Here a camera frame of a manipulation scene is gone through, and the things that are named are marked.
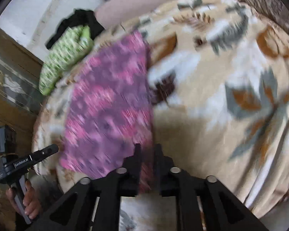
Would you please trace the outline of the person left hand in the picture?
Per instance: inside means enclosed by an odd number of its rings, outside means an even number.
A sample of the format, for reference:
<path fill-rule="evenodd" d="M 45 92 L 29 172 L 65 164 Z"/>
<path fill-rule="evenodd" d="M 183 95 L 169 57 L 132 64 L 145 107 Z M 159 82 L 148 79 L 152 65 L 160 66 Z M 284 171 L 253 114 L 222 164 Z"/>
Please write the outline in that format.
<path fill-rule="evenodd" d="M 25 206 L 24 213 L 29 217 L 29 219 L 35 219 L 38 214 L 40 213 L 42 207 L 40 205 L 39 199 L 37 197 L 37 193 L 35 189 L 32 187 L 31 182 L 27 180 L 25 182 L 26 186 L 26 194 L 23 199 L 23 205 Z M 6 190 L 6 196 L 11 203 L 13 209 L 18 213 L 21 214 L 17 204 L 14 200 L 14 191 L 12 188 Z"/>

